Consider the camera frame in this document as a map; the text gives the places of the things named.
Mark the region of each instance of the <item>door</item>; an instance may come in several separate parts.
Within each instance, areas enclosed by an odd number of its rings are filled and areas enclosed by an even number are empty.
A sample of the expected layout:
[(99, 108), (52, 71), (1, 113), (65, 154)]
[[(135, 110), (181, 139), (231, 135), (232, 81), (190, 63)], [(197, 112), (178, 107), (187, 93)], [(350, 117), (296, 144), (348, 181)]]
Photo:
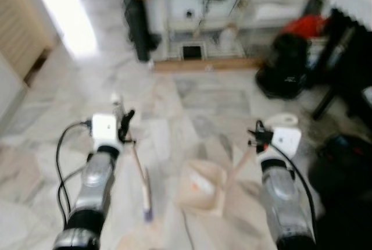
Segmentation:
[(24, 78), (44, 46), (18, 0), (0, 0), (0, 52), (20, 78)]
[(23, 84), (0, 53), (0, 121), (22, 89)]

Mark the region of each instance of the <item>broom handle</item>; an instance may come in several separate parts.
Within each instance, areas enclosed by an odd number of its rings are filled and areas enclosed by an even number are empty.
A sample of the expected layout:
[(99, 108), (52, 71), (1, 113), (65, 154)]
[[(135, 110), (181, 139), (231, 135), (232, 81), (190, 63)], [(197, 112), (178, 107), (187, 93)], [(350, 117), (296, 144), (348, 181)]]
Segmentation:
[[(111, 100), (113, 101), (113, 104), (115, 106), (115, 109), (114, 109), (115, 115), (117, 116), (118, 119), (122, 119), (123, 116), (126, 113), (122, 97), (120, 95), (114, 93), (112, 95)], [(128, 128), (127, 137), (129, 138), (129, 140), (132, 140), (132, 135), (130, 133), (130, 127)], [(135, 144), (132, 144), (130, 146), (130, 149), (131, 149), (132, 156), (135, 160), (135, 164), (137, 166), (139, 175), (141, 176), (142, 184), (146, 185), (146, 177), (145, 177), (144, 172), (142, 170), (142, 166), (141, 166), (140, 160), (138, 158), (137, 150), (135, 150)]]
[(229, 187), (232, 185), (234, 182), (235, 178), (237, 177), (238, 173), (241, 171), (241, 169), (244, 167), (246, 162), (256, 156), (256, 147), (250, 147), (243, 158), (239, 161), (239, 163), (236, 165), (235, 168), (232, 169), (231, 173), (228, 176), (226, 185), (225, 185), (225, 190), (228, 190)]

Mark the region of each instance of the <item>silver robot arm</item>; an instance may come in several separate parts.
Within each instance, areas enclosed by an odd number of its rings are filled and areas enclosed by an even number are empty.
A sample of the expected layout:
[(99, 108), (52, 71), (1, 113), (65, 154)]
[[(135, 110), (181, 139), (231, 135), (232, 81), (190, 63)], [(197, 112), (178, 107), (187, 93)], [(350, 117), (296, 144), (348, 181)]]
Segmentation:
[(64, 230), (57, 236), (53, 250), (98, 250), (99, 238), (114, 183), (117, 158), (123, 150), (132, 110), (125, 114), (115, 105), (114, 114), (96, 114), (91, 120), (94, 151), (87, 158), (82, 173), (82, 186)]
[[(257, 121), (255, 131), (249, 132), (255, 137), (257, 161), (263, 173), (262, 200), (271, 236), (277, 248), (317, 249), (311, 224), (300, 205), (300, 192), (295, 184), (296, 168), (290, 160), (296, 153), (301, 132), (296, 127), (274, 127), (268, 130), (261, 121)], [(309, 202), (310, 209), (314, 212), (311, 195)]]

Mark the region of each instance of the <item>black chair leg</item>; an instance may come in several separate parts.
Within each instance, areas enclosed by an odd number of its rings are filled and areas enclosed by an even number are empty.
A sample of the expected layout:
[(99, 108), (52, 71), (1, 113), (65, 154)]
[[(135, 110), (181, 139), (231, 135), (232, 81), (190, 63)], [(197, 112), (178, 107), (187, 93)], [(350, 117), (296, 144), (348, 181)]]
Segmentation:
[(329, 104), (331, 103), (331, 101), (335, 98), (335, 96), (336, 96), (336, 90), (335, 90), (335, 88), (332, 87), (329, 90), (329, 92), (325, 95), (325, 97), (323, 98), (323, 100), (321, 100), (321, 102), (318, 105), (318, 107), (312, 113), (312, 118), (314, 120), (318, 120), (319, 118), (322, 117), (322, 115), (326, 111), (326, 109), (329, 106)]
[(353, 118), (355, 116), (355, 113), (352, 110), (348, 110), (346, 112), (346, 115), (347, 115), (348, 118)]

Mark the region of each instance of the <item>marble floor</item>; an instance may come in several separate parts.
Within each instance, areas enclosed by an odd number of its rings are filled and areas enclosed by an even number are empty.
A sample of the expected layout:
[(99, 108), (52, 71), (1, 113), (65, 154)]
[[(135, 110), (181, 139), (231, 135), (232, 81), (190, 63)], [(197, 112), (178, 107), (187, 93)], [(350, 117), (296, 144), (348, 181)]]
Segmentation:
[[(346, 131), (369, 136), (361, 122), (345, 116), (340, 101), (322, 121), (310, 119), (326, 87), (304, 91), (294, 101), (281, 101), (269, 100), (260, 92), (254, 70), (154, 74), (136, 61), (127, 42), (121, 0), (79, 1), (96, 40), (94, 51), (81, 55), (74, 53), (71, 43), (60, 44), (0, 138), (0, 250), (51, 249), (62, 228), (56, 203), (57, 140), (70, 123), (95, 112), (110, 112), (113, 91), (122, 94), (127, 109), (136, 110), (131, 130), (142, 165), (149, 169), (155, 219), (150, 225), (143, 222), (140, 182), (126, 152), (117, 167), (113, 204), (102, 234), (102, 249), (107, 250), (117, 245), (120, 249), (192, 249), (182, 213), (173, 205), (180, 169), (190, 158), (227, 160), (231, 166), (246, 151), (246, 129), (257, 118), (283, 111), (299, 116), (303, 139), (295, 160), (303, 170), (315, 157), (315, 147), (329, 135)], [(91, 145), (84, 129), (67, 136), (61, 151), (64, 174), (85, 162)], [(236, 186), (234, 193), (244, 197), (251, 190), (252, 209), (238, 214), (241, 206), (231, 203), (230, 220), (223, 224), (211, 218), (200, 223), (186, 214), (195, 249), (243, 249), (243, 245), (272, 249), (264, 212), (249, 186), (254, 182), (250, 177), (259, 171), (254, 164), (247, 169), (239, 175), (243, 185)], [(78, 177), (69, 182), (72, 198), (79, 183)], [(246, 217), (239, 218), (244, 212)], [(253, 223), (242, 228), (242, 218)], [(240, 229), (240, 233), (224, 234), (234, 244), (219, 235), (233, 230), (230, 225)]]

